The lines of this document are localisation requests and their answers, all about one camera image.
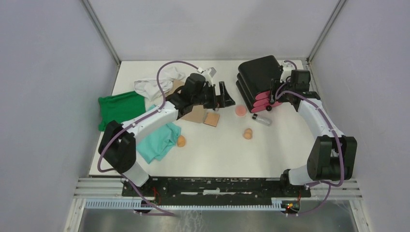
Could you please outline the tan square compact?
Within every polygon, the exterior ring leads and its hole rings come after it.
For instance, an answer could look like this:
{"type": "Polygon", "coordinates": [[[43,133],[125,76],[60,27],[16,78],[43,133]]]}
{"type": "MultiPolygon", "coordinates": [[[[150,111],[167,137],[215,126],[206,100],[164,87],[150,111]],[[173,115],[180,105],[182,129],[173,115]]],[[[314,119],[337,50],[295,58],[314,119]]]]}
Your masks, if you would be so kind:
{"type": "Polygon", "coordinates": [[[219,119],[220,114],[208,112],[203,123],[212,127],[217,127],[219,119]]]}

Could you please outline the pink round sponge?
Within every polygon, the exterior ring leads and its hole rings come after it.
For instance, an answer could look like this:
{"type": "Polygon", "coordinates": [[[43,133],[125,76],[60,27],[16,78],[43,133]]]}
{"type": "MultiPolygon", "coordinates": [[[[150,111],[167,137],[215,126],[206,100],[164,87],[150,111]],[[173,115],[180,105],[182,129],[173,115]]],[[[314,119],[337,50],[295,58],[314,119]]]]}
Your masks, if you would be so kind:
{"type": "Polygon", "coordinates": [[[247,114],[247,108],[244,105],[239,105],[235,108],[235,114],[237,116],[245,116],[247,114]]]}

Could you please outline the black pink drawer organizer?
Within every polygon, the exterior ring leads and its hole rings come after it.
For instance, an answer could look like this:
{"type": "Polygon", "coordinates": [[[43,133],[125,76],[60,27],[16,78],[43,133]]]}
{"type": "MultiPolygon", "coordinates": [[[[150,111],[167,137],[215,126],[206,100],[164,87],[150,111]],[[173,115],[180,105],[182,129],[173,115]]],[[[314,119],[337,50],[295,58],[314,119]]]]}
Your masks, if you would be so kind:
{"type": "Polygon", "coordinates": [[[283,66],[273,55],[253,59],[238,66],[236,86],[251,113],[271,111],[281,105],[270,103],[271,81],[280,80],[283,66]]]}

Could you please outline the orange gourd makeup sponge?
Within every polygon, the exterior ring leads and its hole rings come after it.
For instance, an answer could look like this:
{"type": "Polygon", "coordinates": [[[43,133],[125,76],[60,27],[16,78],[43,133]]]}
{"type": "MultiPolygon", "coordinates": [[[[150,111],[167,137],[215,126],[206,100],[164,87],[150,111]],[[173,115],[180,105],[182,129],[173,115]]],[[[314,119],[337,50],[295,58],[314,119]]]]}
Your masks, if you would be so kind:
{"type": "Polygon", "coordinates": [[[243,137],[247,140],[250,140],[253,138],[253,130],[251,128],[245,129],[243,133],[243,137]]]}

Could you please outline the orange teardrop makeup sponge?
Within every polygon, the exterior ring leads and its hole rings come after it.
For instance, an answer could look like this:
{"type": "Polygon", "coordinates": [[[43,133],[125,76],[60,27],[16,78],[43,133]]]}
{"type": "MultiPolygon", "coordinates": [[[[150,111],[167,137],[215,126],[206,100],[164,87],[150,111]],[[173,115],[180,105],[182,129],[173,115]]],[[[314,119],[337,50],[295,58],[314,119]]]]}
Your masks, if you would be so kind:
{"type": "Polygon", "coordinates": [[[180,135],[177,139],[176,145],[178,147],[184,147],[186,145],[186,139],[183,135],[180,135]]]}

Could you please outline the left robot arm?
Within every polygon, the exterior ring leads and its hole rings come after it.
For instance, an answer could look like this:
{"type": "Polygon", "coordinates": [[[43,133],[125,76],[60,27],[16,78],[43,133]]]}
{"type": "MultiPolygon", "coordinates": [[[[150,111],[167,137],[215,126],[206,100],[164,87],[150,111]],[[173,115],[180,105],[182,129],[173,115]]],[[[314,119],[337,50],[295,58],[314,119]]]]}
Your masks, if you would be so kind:
{"type": "Polygon", "coordinates": [[[168,95],[161,105],[123,123],[115,120],[109,122],[98,150],[101,159],[132,182],[138,195],[149,195],[152,183],[149,174],[136,160],[137,144],[160,127],[190,113],[197,105],[212,110],[234,106],[235,101],[223,81],[219,82],[219,88],[217,92],[215,84],[207,81],[202,74],[192,73],[184,85],[168,95]]]}

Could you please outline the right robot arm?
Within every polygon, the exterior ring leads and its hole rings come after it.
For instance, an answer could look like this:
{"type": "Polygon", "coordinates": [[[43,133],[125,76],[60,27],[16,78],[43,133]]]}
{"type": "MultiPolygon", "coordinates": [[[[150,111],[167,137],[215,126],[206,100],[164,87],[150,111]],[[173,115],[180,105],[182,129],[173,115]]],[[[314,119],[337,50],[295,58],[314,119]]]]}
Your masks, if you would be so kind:
{"type": "Polygon", "coordinates": [[[332,122],[319,94],[310,90],[310,81],[307,70],[292,70],[284,81],[271,80],[270,101],[290,103],[315,138],[306,165],[284,171],[286,180],[280,182],[279,191],[285,197],[292,197],[302,185],[340,187],[353,173],[357,140],[332,122]]]}

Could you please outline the tan cloth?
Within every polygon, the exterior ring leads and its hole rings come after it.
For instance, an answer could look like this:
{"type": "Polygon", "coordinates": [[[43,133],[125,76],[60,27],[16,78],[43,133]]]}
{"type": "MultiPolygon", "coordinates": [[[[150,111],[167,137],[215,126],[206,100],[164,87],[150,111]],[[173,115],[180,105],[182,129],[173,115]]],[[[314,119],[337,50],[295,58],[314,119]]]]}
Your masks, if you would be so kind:
{"type": "MultiPolygon", "coordinates": [[[[171,95],[178,87],[184,85],[184,82],[180,80],[174,80],[172,82],[172,88],[165,94],[166,97],[171,95]]],[[[205,116],[207,114],[207,109],[204,109],[201,105],[194,106],[192,111],[184,115],[181,120],[190,121],[194,123],[203,123],[205,116]]]]}

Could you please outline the clear bottle black cap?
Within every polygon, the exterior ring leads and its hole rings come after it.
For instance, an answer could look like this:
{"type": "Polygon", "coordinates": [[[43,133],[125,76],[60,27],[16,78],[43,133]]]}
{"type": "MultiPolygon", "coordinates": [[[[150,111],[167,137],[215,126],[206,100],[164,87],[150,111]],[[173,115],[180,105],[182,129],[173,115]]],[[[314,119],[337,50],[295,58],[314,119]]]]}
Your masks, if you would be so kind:
{"type": "Polygon", "coordinates": [[[264,117],[264,116],[260,116],[258,114],[253,114],[251,118],[253,120],[257,121],[258,123],[261,123],[261,124],[266,125],[266,126],[270,126],[272,124],[271,119],[269,119],[267,117],[264,117]]]}

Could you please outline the white cloth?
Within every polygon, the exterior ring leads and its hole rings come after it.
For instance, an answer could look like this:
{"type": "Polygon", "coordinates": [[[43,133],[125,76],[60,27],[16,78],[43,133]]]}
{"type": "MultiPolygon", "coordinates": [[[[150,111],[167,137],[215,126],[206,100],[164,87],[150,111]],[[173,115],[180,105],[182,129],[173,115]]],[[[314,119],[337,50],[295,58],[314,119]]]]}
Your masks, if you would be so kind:
{"type": "MultiPolygon", "coordinates": [[[[182,81],[185,77],[185,73],[181,72],[176,67],[162,69],[159,75],[159,83],[164,94],[172,88],[172,82],[174,80],[182,81]]],[[[157,83],[157,75],[155,73],[135,80],[134,91],[150,101],[162,96],[157,83]]]]}

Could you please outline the teal cloth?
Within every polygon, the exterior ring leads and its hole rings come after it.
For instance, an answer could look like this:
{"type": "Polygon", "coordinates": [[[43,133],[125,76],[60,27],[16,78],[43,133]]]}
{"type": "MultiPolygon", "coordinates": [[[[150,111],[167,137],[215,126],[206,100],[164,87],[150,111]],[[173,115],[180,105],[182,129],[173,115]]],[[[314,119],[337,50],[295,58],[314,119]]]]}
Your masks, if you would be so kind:
{"type": "Polygon", "coordinates": [[[136,151],[147,164],[153,160],[161,161],[177,144],[181,128],[167,123],[146,136],[136,145],[136,151]]]}

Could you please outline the green cloth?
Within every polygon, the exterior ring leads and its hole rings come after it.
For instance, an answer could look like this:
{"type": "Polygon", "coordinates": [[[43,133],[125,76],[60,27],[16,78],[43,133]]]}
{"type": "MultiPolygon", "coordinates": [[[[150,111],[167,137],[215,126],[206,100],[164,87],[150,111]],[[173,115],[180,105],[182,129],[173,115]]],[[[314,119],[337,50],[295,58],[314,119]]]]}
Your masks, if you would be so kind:
{"type": "Polygon", "coordinates": [[[101,122],[99,131],[105,131],[109,122],[115,120],[118,123],[131,120],[146,112],[145,98],[135,91],[122,94],[99,97],[101,122]]]}

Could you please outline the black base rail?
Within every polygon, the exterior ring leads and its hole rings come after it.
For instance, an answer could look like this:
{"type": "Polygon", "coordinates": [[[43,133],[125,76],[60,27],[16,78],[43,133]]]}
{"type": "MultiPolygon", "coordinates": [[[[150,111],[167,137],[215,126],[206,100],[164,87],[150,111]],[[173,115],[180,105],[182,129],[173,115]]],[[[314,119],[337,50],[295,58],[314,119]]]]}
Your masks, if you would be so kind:
{"type": "Polygon", "coordinates": [[[138,191],[161,206],[267,205],[272,198],[311,197],[304,186],[292,186],[278,178],[152,176],[138,191]]]}

